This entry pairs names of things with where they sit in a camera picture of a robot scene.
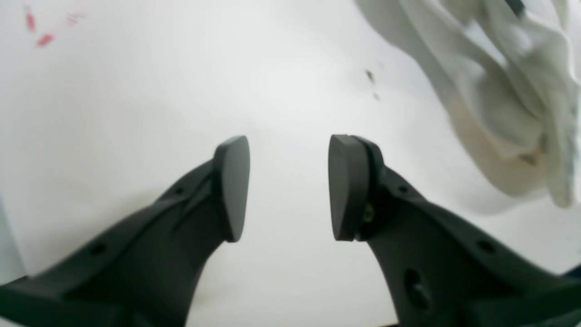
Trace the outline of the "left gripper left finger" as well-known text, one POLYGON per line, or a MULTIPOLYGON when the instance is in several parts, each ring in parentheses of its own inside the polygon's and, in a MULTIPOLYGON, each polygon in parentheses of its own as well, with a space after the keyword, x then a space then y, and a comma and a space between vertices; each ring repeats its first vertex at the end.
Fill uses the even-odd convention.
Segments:
POLYGON ((24 327, 184 327, 208 259, 243 232, 246 136, 150 205, 43 273, 1 288, 1 317, 24 327))

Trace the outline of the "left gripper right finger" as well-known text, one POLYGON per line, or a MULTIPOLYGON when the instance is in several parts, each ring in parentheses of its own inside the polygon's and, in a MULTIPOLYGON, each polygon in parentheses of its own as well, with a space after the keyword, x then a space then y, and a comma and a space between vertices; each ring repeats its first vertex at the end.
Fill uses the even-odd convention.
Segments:
POLYGON ((371 141, 331 136, 328 180, 334 238, 368 244, 399 327, 580 325, 579 275, 550 273, 428 201, 371 141))

